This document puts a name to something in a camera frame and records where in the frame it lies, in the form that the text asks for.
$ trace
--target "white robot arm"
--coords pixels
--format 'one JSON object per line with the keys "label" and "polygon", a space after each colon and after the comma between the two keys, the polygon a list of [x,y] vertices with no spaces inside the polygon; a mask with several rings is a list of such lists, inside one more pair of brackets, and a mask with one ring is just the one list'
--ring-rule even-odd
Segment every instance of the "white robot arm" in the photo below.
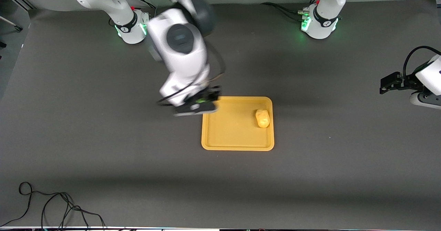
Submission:
{"label": "white robot arm", "polygon": [[[419,49],[428,49],[437,55],[407,75],[409,59]],[[402,74],[394,72],[381,79],[380,94],[393,90],[414,90],[410,97],[412,104],[441,110],[441,52],[429,46],[413,49],[404,63]]]}
{"label": "white robot arm", "polygon": [[160,93],[175,107],[175,115],[193,115],[216,111],[214,101],[219,87],[208,83],[208,55],[204,36],[214,30],[211,6],[203,0],[171,0],[170,9],[149,19],[148,14],[133,10],[126,0],[77,0],[86,8],[104,10],[115,22],[126,43],[145,38],[150,52],[170,71]]}
{"label": "white robot arm", "polygon": [[306,15],[301,30],[315,39],[327,38],[335,30],[345,3],[346,0],[320,0],[304,8]]}

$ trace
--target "cable connector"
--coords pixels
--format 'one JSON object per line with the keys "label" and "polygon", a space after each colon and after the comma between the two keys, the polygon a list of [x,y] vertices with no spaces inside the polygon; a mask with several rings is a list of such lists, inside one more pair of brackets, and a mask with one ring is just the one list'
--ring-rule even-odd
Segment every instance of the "cable connector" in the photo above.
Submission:
{"label": "cable connector", "polygon": [[309,16],[309,11],[299,10],[299,11],[297,11],[297,14],[299,14],[301,16]]}

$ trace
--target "green led light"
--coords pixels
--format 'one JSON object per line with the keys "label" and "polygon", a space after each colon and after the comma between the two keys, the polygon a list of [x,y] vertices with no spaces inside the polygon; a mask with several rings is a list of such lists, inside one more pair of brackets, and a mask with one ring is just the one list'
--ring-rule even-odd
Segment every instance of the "green led light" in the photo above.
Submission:
{"label": "green led light", "polygon": [[118,28],[116,27],[116,25],[115,25],[115,29],[116,29],[116,31],[118,32],[118,36],[121,37],[120,30],[118,30]]}
{"label": "green led light", "polygon": [[139,26],[141,27],[142,32],[144,32],[144,35],[147,35],[147,30],[145,30],[144,25],[142,23],[140,23]]}
{"label": "green led light", "polygon": [[308,18],[304,20],[304,24],[302,25],[302,30],[307,31],[310,24],[311,24],[311,17],[308,16]]}

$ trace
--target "dark gray mat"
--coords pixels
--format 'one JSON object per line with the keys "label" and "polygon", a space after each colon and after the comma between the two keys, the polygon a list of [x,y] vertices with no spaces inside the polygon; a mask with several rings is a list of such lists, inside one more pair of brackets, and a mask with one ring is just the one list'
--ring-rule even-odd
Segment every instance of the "dark gray mat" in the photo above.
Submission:
{"label": "dark gray mat", "polygon": [[[273,100],[272,151],[205,151],[200,116],[155,105],[168,72],[146,44],[103,12],[38,11],[0,103],[1,221],[25,209],[26,180],[109,226],[441,230],[441,112],[378,94],[414,47],[441,47],[435,0],[349,3],[324,41],[269,6],[215,9],[219,83]],[[39,225],[45,200],[12,224]]]}

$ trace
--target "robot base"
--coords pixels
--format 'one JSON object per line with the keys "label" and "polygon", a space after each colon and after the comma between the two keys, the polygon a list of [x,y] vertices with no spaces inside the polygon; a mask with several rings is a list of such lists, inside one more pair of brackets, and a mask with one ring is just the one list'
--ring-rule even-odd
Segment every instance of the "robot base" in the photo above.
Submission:
{"label": "robot base", "polygon": [[420,92],[412,94],[410,101],[417,106],[441,110],[441,96]]}
{"label": "robot base", "polygon": [[134,12],[137,14],[137,24],[135,24],[129,33],[125,33],[115,27],[118,31],[118,35],[123,38],[123,41],[127,44],[137,44],[142,42],[147,35],[147,28],[145,25],[150,20],[150,15],[140,10],[135,10]]}
{"label": "robot base", "polygon": [[337,21],[335,21],[333,24],[331,24],[329,27],[322,27],[320,22],[315,20],[312,13],[314,12],[314,9],[317,7],[317,4],[312,4],[308,7],[305,7],[304,11],[309,11],[310,16],[308,16],[304,22],[302,22],[301,30],[305,33],[307,33],[310,37],[314,39],[325,39],[328,38],[329,35],[335,30]]}

